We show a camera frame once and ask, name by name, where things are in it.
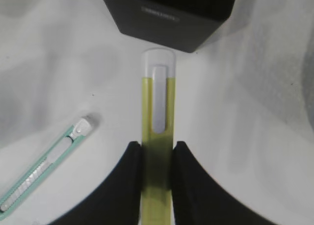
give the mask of green utility knife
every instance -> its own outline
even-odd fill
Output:
[[[169,182],[175,103],[175,55],[150,49],[142,57],[142,225],[170,225]]]
[[[0,220],[6,218],[70,154],[97,123],[90,116],[72,125],[53,146],[33,164],[15,185],[0,198]]]

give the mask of white table surface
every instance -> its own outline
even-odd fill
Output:
[[[103,0],[0,0],[0,194],[74,119],[103,119],[1,224],[51,222],[141,140],[152,47],[120,34]],[[266,218],[314,224],[314,0],[236,0],[197,52],[175,52],[175,141]]]

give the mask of black box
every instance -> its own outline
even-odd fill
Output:
[[[193,52],[230,16],[235,0],[104,0],[121,33]]]

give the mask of white clip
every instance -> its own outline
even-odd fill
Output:
[[[150,49],[143,54],[144,77],[153,79],[152,129],[166,130],[167,78],[175,77],[175,55],[167,49]]]

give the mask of black container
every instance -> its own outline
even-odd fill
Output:
[[[235,0],[104,0],[121,33],[193,52],[230,16]]]

